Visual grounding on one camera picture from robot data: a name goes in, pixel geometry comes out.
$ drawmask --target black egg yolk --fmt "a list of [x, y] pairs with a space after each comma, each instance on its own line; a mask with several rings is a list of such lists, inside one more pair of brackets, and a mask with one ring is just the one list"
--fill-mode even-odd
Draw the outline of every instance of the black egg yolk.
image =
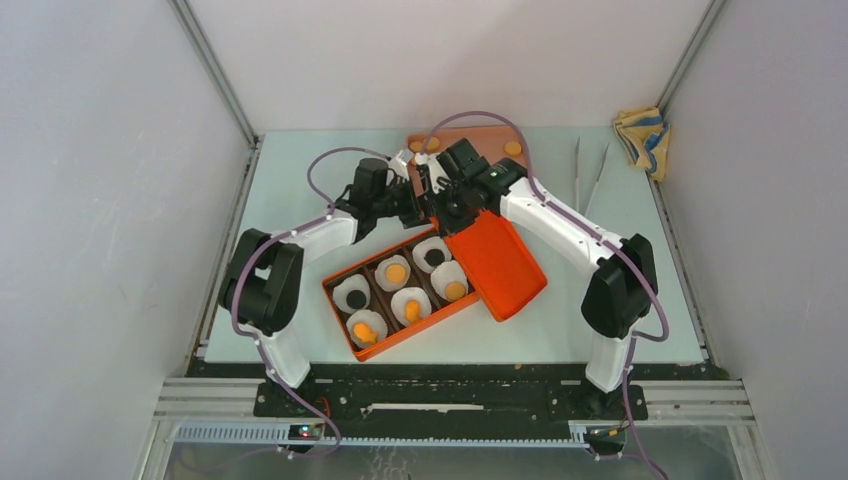
[[424, 254], [424, 260], [426, 260], [427, 264], [431, 267], [438, 267], [445, 262], [445, 252], [434, 248]]
[[350, 308], [353, 308], [353, 309], [356, 309], [356, 310], [365, 308], [366, 298], [365, 298], [365, 294], [361, 290], [351, 291], [350, 293], [347, 294], [347, 298], [345, 298], [345, 300], [347, 301], [347, 305]]

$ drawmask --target wire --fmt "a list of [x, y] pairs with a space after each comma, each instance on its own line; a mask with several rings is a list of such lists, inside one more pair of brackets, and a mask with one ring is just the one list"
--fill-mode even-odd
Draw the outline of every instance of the wire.
[[339, 203], [339, 202], [340, 202], [340, 201], [344, 198], [344, 196], [345, 196], [345, 195], [347, 195], [347, 194], [348, 194], [348, 192], [350, 192], [350, 189], [351, 189], [351, 188], [353, 188], [353, 185], [348, 184], [348, 185], [345, 187], [345, 189], [344, 189], [344, 190], [342, 190], [342, 194], [341, 194], [341, 195], [339, 195], [338, 197], [336, 197], [336, 201], [334, 202], [334, 204]]
[[[376, 155], [376, 156], [382, 157], [386, 160], [391, 159], [391, 157], [389, 157], [388, 155], [384, 155], [384, 154], [376, 152], [374, 150], [370, 150], [370, 149], [367, 149], [367, 148], [361, 148], [361, 147], [334, 148], [332, 150], [329, 150], [327, 152], [322, 153], [317, 158], [315, 158], [315, 160], [313, 160], [312, 163], [309, 164], [309, 168], [306, 170], [306, 181], [307, 181], [307, 183], [309, 183], [309, 187], [312, 189], [312, 191], [314, 191], [315, 193], [318, 194], [318, 196], [320, 196], [321, 198], [323, 198], [324, 200], [327, 201], [328, 209], [327, 209], [326, 216], [317, 218], [317, 219], [312, 220], [310, 222], [307, 222], [303, 225], [300, 225], [299, 227], [294, 228], [293, 230], [289, 230], [287, 232], [283, 232], [283, 233], [280, 233], [278, 235], [275, 235], [275, 236], [269, 238], [267, 241], [265, 241], [265, 243], [260, 245], [259, 248], [257, 248], [256, 251], [253, 252], [253, 255], [251, 255], [250, 258], [248, 258], [247, 262], [245, 263], [244, 268], [241, 271], [241, 274], [239, 275], [238, 280], [236, 281], [235, 291], [233, 292], [232, 305], [230, 306], [230, 314], [231, 314], [231, 322], [232, 322], [233, 331], [239, 336], [248, 337], [248, 338], [251, 338], [253, 340], [254, 344], [256, 345], [256, 349], [259, 351], [259, 357], [262, 359], [262, 363], [265, 364], [265, 368], [267, 369], [267, 373], [272, 378], [272, 380], [274, 380], [276, 383], [278, 383], [283, 388], [283, 390], [285, 390], [285, 392], [293, 400], [295, 400], [301, 406], [306, 408], [306, 410], [308, 410], [309, 412], [318, 416], [318, 418], [323, 420], [325, 422], [325, 424], [327, 426], [329, 426], [331, 430], [333, 430], [333, 434], [335, 435], [335, 443], [333, 443], [333, 445], [330, 447], [329, 450], [326, 450], [326, 451], [323, 451], [323, 452], [320, 452], [320, 453], [299, 453], [299, 452], [294, 452], [294, 451], [283, 448], [282, 451], [287, 452], [288, 455], [290, 455], [290, 456], [298, 456], [298, 457], [307, 457], [308, 458], [308, 457], [323, 457], [325, 455], [329, 455], [330, 453], [336, 451], [339, 448], [339, 446], [341, 446], [341, 441], [342, 441], [341, 432], [339, 431], [338, 425], [336, 425], [335, 422], [333, 422], [329, 417], [329, 412], [330, 412], [329, 402], [326, 403], [328, 414], [325, 415], [323, 412], [321, 412], [320, 410], [318, 410], [314, 406], [310, 405], [309, 402], [304, 400], [300, 395], [297, 394], [297, 392], [294, 391], [294, 389], [292, 389], [289, 386], [288, 383], [286, 383], [286, 381], [282, 378], [280, 373], [271, 364], [271, 360], [268, 358], [268, 354], [265, 352], [265, 349], [262, 348], [262, 344], [259, 341], [259, 335], [254, 333], [254, 332], [243, 330], [241, 328], [241, 326], [239, 325], [239, 323], [238, 323], [238, 307], [239, 307], [239, 302], [241, 301], [241, 295], [242, 295], [242, 292], [244, 290], [244, 284], [247, 281], [247, 277], [250, 274], [250, 272], [253, 271], [254, 267], [256, 266], [256, 262], [259, 260], [259, 257], [261, 257], [262, 254], [265, 253], [266, 250], [268, 250], [272, 245], [276, 244], [277, 242], [290, 237], [292, 235], [292, 232], [303, 231], [303, 230], [318, 226], [318, 225], [320, 225], [320, 224], [322, 224], [326, 221], [329, 221], [329, 219], [332, 218], [332, 215], [335, 212], [334, 202], [329, 196], [327, 196], [327, 194], [325, 194], [323, 191], [321, 191], [315, 185], [315, 183], [312, 181], [312, 170], [315, 169], [315, 166], [318, 165], [318, 163], [321, 160], [329, 157], [332, 154], [340, 153], [340, 152], [364, 152], [364, 153], [367, 153], [369, 155]], [[208, 468], [198, 468], [198, 467], [190, 467], [190, 468], [194, 469], [195, 471], [222, 470], [224, 468], [228, 468], [229, 466], [231, 466], [231, 465], [235, 464], [236, 462], [239, 462], [239, 461], [241, 461], [245, 458], [248, 458], [248, 457], [251, 457], [253, 455], [260, 454], [260, 453], [266, 453], [266, 452], [270, 452], [270, 451], [278, 451], [279, 448], [282, 448], [282, 447], [258, 448], [256, 450], [251, 450], [250, 452], [247, 452], [243, 455], [240, 455], [240, 456], [238, 456], [238, 457], [236, 457], [236, 458], [234, 458], [234, 459], [232, 459], [228, 462], [225, 462], [221, 465], [217, 465], [217, 466], [214, 466], [214, 467], [208, 467]], [[185, 467], [189, 467], [188, 465], [185, 465], [185, 462], [181, 461], [181, 464]]]
[[397, 172], [391, 168], [389, 169], [388, 173], [392, 174], [392, 178], [389, 179], [389, 183], [386, 184], [386, 188], [391, 189], [400, 182], [400, 175], [398, 175]]
[[327, 397], [319, 397], [318, 400], [321, 400], [322, 402], [324, 402], [324, 408], [327, 409], [327, 416], [332, 417], [333, 412], [332, 412], [332, 410], [330, 410], [330, 402], [329, 402], [329, 400], [327, 400]]
[[367, 153], [369, 155], [375, 155], [375, 156], [381, 157], [385, 160], [391, 160], [391, 158], [392, 158], [392, 157], [390, 157], [386, 154], [383, 154], [383, 153], [380, 153], [380, 152], [375, 152], [374, 150], [371, 150], [371, 149], [368, 149], [368, 148], [362, 148], [362, 147], [339, 147], [339, 148], [334, 148], [332, 150], [328, 150], [328, 151], [322, 153], [321, 155], [318, 155], [318, 158], [313, 160], [312, 163], [309, 164], [309, 168], [306, 170], [306, 182], [309, 184], [309, 188], [311, 188], [313, 192], [317, 193], [319, 197], [323, 198], [327, 202], [327, 205], [328, 205], [328, 208], [329, 208], [329, 212], [327, 212], [328, 215], [332, 215], [333, 212], [336, 211], [336, 206], [333, 203], [333, 199], [330, 198], [329, 195], [327, 195], [326, 193], [321, 191], [321, 189], [319, 189], [315, 185], [315, 182], [312, 181], [312, 170], [315, 169], [315, 166], [318, 165], [318, 162], [320, 162], [321, 160], [329, 157], [330, 155], [333, 155], [334, 153], [340, 153], [340, 152], [363, 152], [363, 153]]
[[239, 275], [238, 281], [236, 281], [236, 287], [235, 287], [235, 290], [233, 292], [233, 301], [232, 301], [232, 305], [230, 306], [230, 313], [232, 314], [231, 321], [232, 321], [233, 330], [238, 335], [241, 335], [243, 337], [249, 337], [249, 338], [253, 339], [254, 344], [256, 344], [256, 349], [259, 351], [259, 356], [262, 358], [262, 363], [264, 363], [265, 368], [268, 369], [268, 372], [267, 372], [268, 375], [276, 383], [278, 383], [283, 388], [283, 390], [285, 390], [285, 392], [294, 401], [299, 403], [301, 406], [306, 408], [308, 411], [317, 415], [318, 418], [320, 418], [321, 420], [324, 420], [324, 422], [327, 424], [327, 426], [329, 426], [333, 430], [333, 433], [335, 434], [336, 441], [332, 445], [332, 447], [327, 451], [317, 453], [317, 454], [305, 454], [305, 453], [292, 452], [290, 450], [288, 451], [288, 453], [290, 455], [296, 455], [296, 456], [299, 456], [299, 457], [322, 457], [324, 455], [328, 455], [328, 454], [336, 451], [339, 448], [339, 446], [341, 445], [341, 439], [342, 439], [341, 432], [339, 432], [339, 427], [335, 424], [335, 422], [330, 420], [330, 417], [328, 417], [323, 412], [321, 412], [320, 410], [318, 410], [314, 406], [310, 405], [309, 402], [307, 402], [306, 400], [301, 398], [300, 395], [298, 395], [297, 392], [295, 392], [294, 389], [291, 388], [288, 383], [286, 383], [286, 381], [283, 379], [282, 375], [280, 375], [280, 372], [278, 372], [273, 367], [271, 360], [268, 358], [268, 354], [265, 352], [265, 349], [262, 348], [262, 344], [259, 341], [259, 335], [257, 333], [254, 333], [254, 332], [242, 330], [241, 326], [238, 323], [238, 307], [239, 307], [239, 302], [241, 301], [241, 295], [242, 295], [242, 291], [244, 290], [244, 284], [247, 281], [247, 277], [250, 274], [250, 272], [253, 271], [253, 268], [256, 265], [257, 260], [259, 260], [259, 257], [261, 257], [262, 254], [265, 253], [266, 250], [268, 250], [272, 245], [276, 244], [280, 240], [285, 240], [286, 238], [290, 237], [292, 235], [292, 232], [303, 231], [303, 230], [307, 230], [309, 228], [318, 226], [318, 225], [328, 221], [329, 218], [331, 218], [329, 214], [326, 217], [317, 218], [315, 220], [312, 220], [311, 222], [305, 223], [305, 224], [295, 228], [294, 230], [289, 230], [287, 232], [283, 232], [283, 233], [280, 233], [278, 235], [275, 235], [275, 236], [269, 238], [267, 241], [265, 241], [265, 243], [260, 245], [259, 248], [257, 248], [256, 251], [253, 252], [253, 255], [251, 255], [250, 258], [247, 259], [247, 262], [245, 263], [245, 267], [242, 270], [241, 274]]
[[521, 133], [521, 129], [519, 129], [518, 126], [515, 123], [513, 123], [511, 120], [509, 120], [508, 118], [506, 118], [502, 115], [498, 115], [497, 113], [492, 113], [492, 112], [488, 112], [488, 111], [485, 111], [485, 110], [469, 110], [467, 112], [460, 112], [460, 113], [451, 115], [451, 116], [445, 118], [444, 120], [442, 120], [441, 122], [437, 123], [436, 126], [433, 127], [432, 130], [430, 130], [430, 132], [427, 134], [427, 136], [424, 137], [423, 145], [427, 145], [430, 142], [430, 139], [436, 134], [436, 132], [439, 129], [441, 129], [442, 127], [444, 127], [445, 125], [447, 125], [448, 123], [450, 123], [454, 120], [460, 119], [460, 118], [471, 117], [471, 116], [481, 116], [481, 117], [493, 118], [495, 120], [498, 120], [498, 121], [504, 123], [506, 126], [511, 128], [515, 132], [516, 136], [518, 137], [518, 143], [521, 145], [522, 151], [524, 152], [524, 159], [527, 163], [527, 178], [530, 181], [530, 188], [533, 190], [533, 193], [537, 197], [539, 197], [539, 199], [542, 201], [543, 204], [550, 207], [551, 210], [557, 212], [560, 216], [568, 219], [571, 223], [577, 225], [581, 230], [586, 232], [586, 234], [588, 234], [595, 241], [603, 242], [603, 245], [605, 247], [609, 248], [610, 251], [612, 251], [616, 256], [621, 258], [622, 261], [624, 261], [624, 263], [627, 265], [627, 267], [630, 268], [630, 270], [633, 272], [633, 275], [636, 276], [636, 279], [639, 281], [639, 284], [642, 286], [642, 288], [645, 290], [645, 292], [647, 292], [648, 298], [650, 299], [651, 304], [654, 306], [654, 308], [656, 308], [657, 316], [659, 317], [660, 325], [662, 326], [662, 333], [660, 333], [660, 335], [651, 335], [651, 334], [640, 332], [640, 331], [634, 331], [633, 332], [632, 339], [630, 340], [630, 345], [629, 345], [629, 348], [628, 348], [627, 360], [625, 361], [625, 365], [624, 365], [624, 371], [622, 372], [622, 378], [621, 378], [622, 387], [621, 387], [621, 389], [622, 389], [622, 392], [624, 393], [624, 411], [627, 414], [627, 420], [630, 422], [630, 425], [632, 425], [632, 428], [630, 430], [633, 432], [633, 439], [636, 441], [636, 446], [639, 448], [639, 453], [641, 455], [642, 460], [645, 462], [645, 465], [648, 466], [648, 468], [651, 470], [651, 472], [657, 478], [667, 480], [668, 475], [666, 475], [666, 473], [656, 463], [654, 463], [650, 459], [650, 457], [648, 457], [647, 453], [645, 452], [645, 448], [642, 446], [642, 442], [639, 438], [639, 434], [636, 432], [636, 425], [634, 425], [634, 423], [633, 423], [633, 412], [630, 408], [630, 402], [629, 402], [629, 398], [628, 398], [628, 394], [627, 394], [627, 377], [628, 377], [628, 373], [630, 371], [630, 367], [631, 367], [632, 362], [633, 362], [633, 353], [635, 352], [636, 339], [637, 338], [644, 338], [644, 339], [647, 339], [647, 340], [650, 340], [650, 341], [653, 341], [653, 342], [664, 342], [668, 339], [668, 335], [669, 335], [668, 318], [666, 317], [665, 310], [662, 308], [662, 305], [660, 304], [659, 299], [657, 298], [656, 294], [654, 293], [653, 287], [651, 287], [650, 282], [648, 282], [648, 279], [645, 278], [645, 275], [642, 274], [642, 272], [639, 270], [639, 268], [636, 266], [636, 264], [634, 264], [633, 261], [630, 260], [630, 258], [627, 255], [625, 255], [624, 252], [621, 251], [621, 249], [619, 249], [618, 247], [613, 245], [612, 242], [610, 242], [609, 240], [604, 239], [604, 237], [603, 237], [603, 235], [601, 235], [601, 233], [596, 231], [591, 225], [585, 223], [582, 219], [572, 215], [567, 210], [565, 210], [562, 207], [560, 207], [559, 205], [557, 205], [555, 202], [547, 201], [547, 199], [545, 198], [545, 195], [542, 193], [542, 191], [539, 189], [538, 185], [536, 184], [536, 176], [535, 176], [535, 173], [533, 171], [533, 163], [530, 159], [530, 148], [527, 145], [527, 139], [524, 138], [524, 134]]

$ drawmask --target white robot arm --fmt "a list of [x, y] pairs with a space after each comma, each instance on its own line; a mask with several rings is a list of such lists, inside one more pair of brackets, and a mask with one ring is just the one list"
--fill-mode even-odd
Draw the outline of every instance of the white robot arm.
[[[464, 139], [438, 156], [416, 157], [424, 187], [424, 193], [416, 197], [402, 154], [389, 164], [362, 160], [349, 198], [339, 200], [331, 214], [281, 238], [258, 257], [257, 265], [248, 265], [247, 259], [260, 245], [269, 243], [271, 236], [255, 230], [242, 235], [219, 303], [230, 309], [239, 275], [246, 266], [251, 269], [239, 300], [241, 325], [236, 327], [256, 339], [266, 363], [275, 370], [272, 373], [297, 387], [309, 371], [309, 362], [289, 325], [305, 265], [364, 238], [380, 217], [399, 217], [406, 227], [436, 217], [440, 235], [448, 236], [473, 225], [480, 211], [490, 210], [542, 238], [583, 274], [588, 289], [581, 312], [593, 329], [586, 379], [604, 394], [618, 388], [631, 334], [647, 315], [650, 300], [632, 272], [604, 243], [609, 241], [627, 254], [656, 292], [650, 243], [639, 235], [624, 239], [589, 222], [538, 183], [534, 189], [526, 170], [513, 160], [505, 158], [490, 166]], [[399, 181], [387, 187], [390, 168]], [[270, 267], [268, 279], [256, 277], [255, 267]]]

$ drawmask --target folded towel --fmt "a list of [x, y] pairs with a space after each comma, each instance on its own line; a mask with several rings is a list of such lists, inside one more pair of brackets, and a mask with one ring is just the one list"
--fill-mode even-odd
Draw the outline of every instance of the folded towel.
[[656, 107], [622, 110], [613, 124], [615, 134], [630, 156], [630, 164], [644, 168], [655, 180], [665, 178], [669, 125]]

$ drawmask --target metal frame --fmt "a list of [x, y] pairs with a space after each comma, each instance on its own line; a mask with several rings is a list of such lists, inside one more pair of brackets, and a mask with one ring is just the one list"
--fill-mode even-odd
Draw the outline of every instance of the metal frame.
[[[202, 358], [215, 312], [215, 298], [218, 293], [220, 275], [225, 267], [225, 258], [229, 255], [235, 243], [238, 226], [246, 205], [247, 195], [256, 171], [256, 163], [261, 151], [259, 136], [253, 130], [247, 115], [244, 112], [232, 85], [228, 81], [196, 15], [192, 11], [188, 0], [169, 0], [175, 15], [183, 25], [189, 41], [195, 48], [199, 59], [203, 63], [210, 79], [215, 84], [222, 96], [224, 103], [235, 118], [239, 129], [251, 146], [250, 159], [247, 162], [245, 175], [240, 186], [233, 211], [230, 216], [229, 228], [222, 240], [220, 249], [220, 261], [217, 270], [213, 272], [210, 285], [207, 289], [208, 297], [205, 308], [201, 313], [197, 325], [197, 337], [193, 344], [191, 357]], [[696, 31], [690, 39], [678, 65], [667, 82], [658, 106], [666, 114], [670, 108], [680, 85], [685, 80], [695, 58], [700, 52], [705, 39], [713, 29], [719, 15], [728, 3], [727, 0], [711, 0], [704, 16]], [[690, 367], [684, 372], [684, 378], [699, 378], [696, 380], [634, 380], [635, 385], [644, 389], [645, 400], [648, 407], [648, 419], [637, 422], [643, 427], [652, 426], [724, 426], [728, 430], [734, 447], [734, 453], [743, 480], [770, 479], [774, 478], [768, 462], [767, 454], [763, 448], [759, 431], [756, 427], [753, 411], [748, 402], [744, 386], [740, 381], [702, 380], [700, 378], [715, 377], [715, 370], [708, 367], [715, 362], [715, 357], [710, 351], [710, 335], [708, 329], [703, 325], [698, 312], [695, 295], [689, 283], [689, 276], [674, 234], [671, 217], [666, 208], [662, 191], [655, 182], [650, 181], [655, 202], [662, 219], [669, 245], [672, 246], [672, 256], [675, 266], [684, 286], [684, 295], [687, 305], [692, 313], [693, 321], [696, 323], [696, 332], [701, 343], [706, 360], [705, 366]], [[261, 376], [261, 366], [257, 373]], [[370, 370], [380, 373], [380, 369]], [[574, 378], [571, 369], [565, 366], [560, 373], [562, 384], [573, 384]], [[670, 377], [667, 371], [660, 376]], [[654, 378], [646, 375], [643, 378]], [[203, 428], [210, 426], [234, 426], [242, 429], [253, 427], [268, 427], [276, 429], [281, 425], [304, 424], [316, 422], [315, 418], [278, 418], [269, 422], [268, 418], [256, 418], [253, 416], [254, 402], [256, 401], [257, 387], [262, 382], [260, 378], [169, 378], [164, 382], [159, 402], [147, 434], [145, 446], [139, 460], [135, 479], [137, 480], [160, 480], [166, 474], [169, 457], [174, 443], [194, 438], [190, 431], [184, 428]], [[584, 446], [581, 432], [592, 426], [603, 426], [611, 424], [603, 421], [571, 421], [569, 427], [572, 433], [570, 439], [557, 441], [527, 441], [517, 440], [491, 442], [497, 446], [528, 446], [528, 447], [575, 447]], [[345, 438], [344, 443], [350, 445], [397, 445], [403, 439], [373, 439], [373, 438]], [[440, 445], [461, 445], [462, 441], [437, 442]], [[414, 445], [422, 445], [420, 441], [410, 442]], [[477, 442], [475, 446], [485, 446], [486, 442]]]
[[701, 53], [704, 43], [706, 43], [707, 38], [715, 27], [716, 21], [719, 19], [721, 13], [724, 11], [724, 7], [726, 7], [728, 3], [729, 0], [710, 0], [710, 4], [707, 5], [706, 10], [704, 10], [704, 15], [701, 17], [701, 21], [698, 23], [698, 26], [695, 27], [695, 32], [692, 34], [692, 38], [689, 39], [689, 43], [683, 50], [683, 54], [680, 56], [677, 66], [674, 67], [671, 77], [669, 77], [665, 88], [663, 88], [663, 91], [660, 94], [659, 100], [657, 100], [657, 107], [659, 107], [660, 113], [662, 113], [663, 116], [668, 115], [668, 111], [671, 108], [671, 104], [674, 102], [677, 91], [680, 89], [680, 86], [689, 74], [692, 64], [695, 63], [695, 59], [698, 58], [698, 54]]
[[[137, 480], [160, 480], [164, 477], [171, 451], [181, 442], [277, 444], [279, 436], [255, 441], [228, 441], [236, 428], [262, 430], [287, 429], [289, 425], [312, 424], [313, 417], [256, 418], [254, 402], [260, 379], [169, 378], [159, 396], [150, 431], [140, 461]], [[636, 422], [639, 427], [723, 426], [734, 447], [743, 480], [773, 478], [758, 445], [759, 432], [748, 396], [741, 381], [634, 381], [643, 388], [649, 417]], [[590, 427], [617, 422], [569, 422], [570, 436], [560, 440], [526, 439], [492, 442], [466, 440], [405, 440], [398, 438], [345, 438], [346, 446], [465, 446], [514, 448], [585, 448], [583, 434]], [[197, 433], [204, 431], [200, 440]], [[286, 441], [286, 444], [304, 442]]]
[[197, 20], [197, 15], [195, 15], [188, 0], [168, 0], [168, 3], [174, 9], [174, 14], [177, 20], [179, 20], [180, 25], [183, 26], [189, 42], [191, 42], [194, 51], [197, 53], [197, 57], [200, 59], [203, 67], [206, 68], [206, 72], [209, 73], [209, 78], [212, 80], [218, 93], [221, 94], [224, 105], [230, 110], [248, 145], [250, 145], [250, 148], [256, 147], [256, 144], [259, 143], [259, 136], [247, 119], [247, 114], [241, 106], [241, 102], [239, 102], [232, 84], [227, 79], [227, 75], [224, 74], [224, 68], [221, 66], [221, 62], [218, 61], [215, 51], [212, 50], [212, 45], [203, 32], [203, 28]]

